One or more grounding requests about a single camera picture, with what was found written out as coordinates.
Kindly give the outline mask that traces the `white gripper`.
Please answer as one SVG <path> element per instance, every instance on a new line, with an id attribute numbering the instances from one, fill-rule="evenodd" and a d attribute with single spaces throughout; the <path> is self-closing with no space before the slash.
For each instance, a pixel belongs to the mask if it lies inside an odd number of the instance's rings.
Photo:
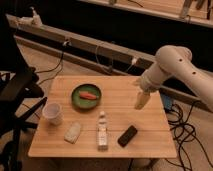
<path id="1" fill-rule="evenodd" d="M 159 89 L 160 81 L 157 77 L 142 75 L 137 78 L 133 84 L 139 86 L 144 91 L 137 94 L 137 100 L 135 103 L 135 108 L 141 110 L 150 99 L 149 93 L 153 93 Z"/>

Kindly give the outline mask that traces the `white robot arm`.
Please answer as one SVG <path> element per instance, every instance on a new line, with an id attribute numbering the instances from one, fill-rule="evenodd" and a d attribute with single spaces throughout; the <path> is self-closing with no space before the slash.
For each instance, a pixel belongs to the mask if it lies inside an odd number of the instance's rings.
<path id="1" fill-rule="evenodd" d="M 196 68 L 192 52 L 183 46 L 165 45 L 155 54 L 155 62 L 134 82 L 138 92 L 135 108 L 142 109 L 170 77 L 183 82 L 213 112 L 213 77 Z"/>

